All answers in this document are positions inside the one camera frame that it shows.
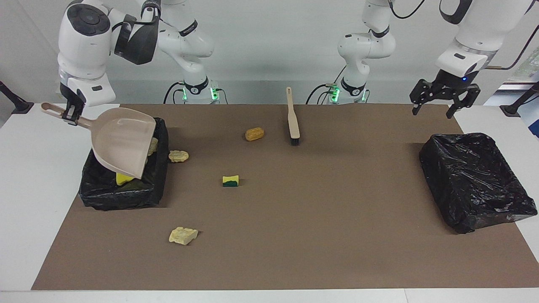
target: green led light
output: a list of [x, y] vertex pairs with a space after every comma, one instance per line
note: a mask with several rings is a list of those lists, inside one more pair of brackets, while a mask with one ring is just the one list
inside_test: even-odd
[[338, 102], [338, 96], [340, 93], [341, 93], [341, 90], [336, 85], [334, 85], [332, 88], [331, 98], [330, 98], [333, 103]]
[[213, 98], [213, 100], [219, 100], [219, 93], [217, 93], [217, 91], [215, 89], [211, 89], [211, 97]]
[[365, 89], [363, 91], [363, 95], [361, 96], [361, 102], [360, 103], [367, 103], [367, 101], [369, 101], [369, 97], [370, 97], [370, 90]]

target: black stand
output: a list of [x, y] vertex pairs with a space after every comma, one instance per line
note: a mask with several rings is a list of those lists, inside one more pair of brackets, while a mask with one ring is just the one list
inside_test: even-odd
[[26, 114], [33, 106], [32, 102], [26, 102], [23, 98], [15, 95], [2, 81], [0, 81], [0, 92], [15, 105], [15, 109], [11, 112], [12, 114]]
[[519, 107], [521, 107], [526, 101], [528, 101], [533, 95], [537, 93], [539, 90], [539, 81], [536, 84], [533, 84], [533, 86], [524, 93], [518, 100], [515, 101], [515, 103], [511, 105], [500, 105], [500, 108], [502, 109], [502, 112], [507, 117], [518, 117], [519, 115]]

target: cable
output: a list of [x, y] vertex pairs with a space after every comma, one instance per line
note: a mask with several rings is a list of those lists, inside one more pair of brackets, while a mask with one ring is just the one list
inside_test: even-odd
[[123, 22], [114, 24], [114, 26], [112, 27], [112, 31], [114, 31], [115, 29], [117, 29], [117, 28], [119, 28], [120, 26], [122, 26], [122, 24], [123, 24]]
[[531, 40], [533, 40], [535, 34], [537, 33], [537, 31], [539, 30], [539, 25], [535, 28], [534, 32], [531, 34], [530, 38], [528, 38], [528, 41], [526, 42], [526, 45], [524, 46], [524, 48], [522, 49], [522, 51], [520, 52], [519, 56], [516, 58], [515, 62], [513, 62], [513, 64], [511, 64], [509, 67], [501, 67], [501, 66], [487, 66], [486, 69], [488, 70], [498, 70], [498, 71], [508, 71], [510, 70], [511, 68], [515, 67], [515, 65], [520, 61], [520, 59], [522, 58], [522, 55], [524, 54], [524, 52], [526, 52], [526, 49], [528, 48], [528, 46], [530, 45], [531, 43]]
[[163, 104], [167, 104], [167, 98], [168, 98], [168, 95], [170, 94], [170, 91], [172, 91], [172, 89], [174, 88], [174, 86], [176, 85], [184, 85], [183, 82], [175, 82], [174, 84], [172, 84], [169, 89], [167, 90], [167, 93], [165, 94], [165, 98], [163, 99]]
[[526, 13], [529, 13], [529, 11], [531, 10], [531, 8], [534, 7], [535, 2], [539, 2], [539, 0], [532, 1], [532, 2], [531, 2], [531, 5], [530, 5], [530, 7], [528, 8], [528, 10], [526, 11]]
[[177, 89], [177, 90], [175, 90], [175, 91], [172, 92], [172, 103], [173, 103], [173, 104], [176, 104], [176, 93], [177, 93], [177, 92], [182, 92], [182, 93], [183, 93], [184, 91], [183, 91], [183, 89], [181, 88], [181, 89]]
[[535, 99], [537, 99], [537, 98], [539, 98], [539, 95], [537, 95], [535, 98], [532, 98], [532, 99], [530, 99], [530, 100], [524, 102], [522, 105], [528, 104], [528, 103], [532, 102], [533, 100], [535, 100]]
[[228, 98], [226, 97], [226, 91], [225, 91], [224, 89], [218, 88], [218, 89], [216, 89], [215, 91], [216, 91], [216, 92], [223, 92], [223, 94], [225, 94], [225, 102], [226, 102], [226, 104], [229, 103], [229, 100], [228, 100]]
[[413, 16], [413, 14], [415, 14], [419, 8], [423, 5], [423, 3], [425, 3], [425, 0], [422, 0], [421, 3], [419, 3], [419, 5], [416, 7], [416, 9], [413, 10], [413, 12], [411, 12], [408, 16], [399, 16], [397, 15], [397, 13], [395, 12], [394, 8], [393, 8], [393, 0], [388, 0], [388, 3], [389, 3], [389, 8], [391, 8], [391, 12], [393, 12], [393, 15], [399, 19], [408, 19], [410, 17]]
[[338, 74], [337, 78], [335, 78], [335, 81], [333, 81], [333, 84], [337, 83], [338, 78], [342, 75], [344, 70], [346, 69], [346, 65], [342, 68], [341, 72]]
[[309, 104], [310, 97], [312, 97], [317, 90], [319, 90], [319, 89], [321, 89], [321, 88], [323, 88], [325, 86], [326, 86], [325, 84], [320, 84], [315, 89], [313, 89], [313, 91], [310, 93], [309, 97], [307, 98], [307, 102], [305, 102], [305, 104]]
[[327, 97], [328, 94], [329, 94], [329, 92], [323, 92], [323, 93], [321, 93], [320, 96], [318, 97], [318, 101], [316, 102], [316, 105], [318, 105], [318, 104], [320, 103], [320, 98], [321, 98], [324, 94], [326, 94], [326, 97]]

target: yellow object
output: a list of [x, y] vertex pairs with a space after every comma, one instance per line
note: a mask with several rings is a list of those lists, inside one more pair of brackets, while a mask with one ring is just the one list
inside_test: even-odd
[[131, 182], [133, 179], [134, 179], [133, 177], [128, 177], [126, 175], [116, 173], [116, 184], [118, 184], [118, 186], [122, 186], [126, 184], [127, 182]]
[[223, 176], [223, 187], [238, 187], [239, 176], [226, 177]]
[[159, 140], [157, 138], [151, 138], [150, 148], [148, 149], [148, 157], [157, 151], [157, 143]]
[[262, 137], [264, 137], [264, 130], [260, 127], [251, 128], [245, 132], [245, 139], [249, 142], [262, 139]]
[[170, 233], [169, 242], [187, 245], [198, 236], [198, 230], [178, 227]]
[[169, 153], [169, 159], [172, 163], [185, 162], [189, 159], [187, 151], [183, 150], [171, 150]]

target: dustpan handle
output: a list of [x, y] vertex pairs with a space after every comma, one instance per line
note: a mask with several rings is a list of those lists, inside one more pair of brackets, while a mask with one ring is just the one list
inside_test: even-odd
[[[54, 104], [44, 102], [41, 103], [41, 111], [55, 118], [63, 119], [62, 115], [64, 114], [65, 109]], [[77, 125], [90, 129], [92, 127], [92, 122], [93, 120], [86, 119], [85, 117], [79, 117], [79, 120], [77, 120]]]

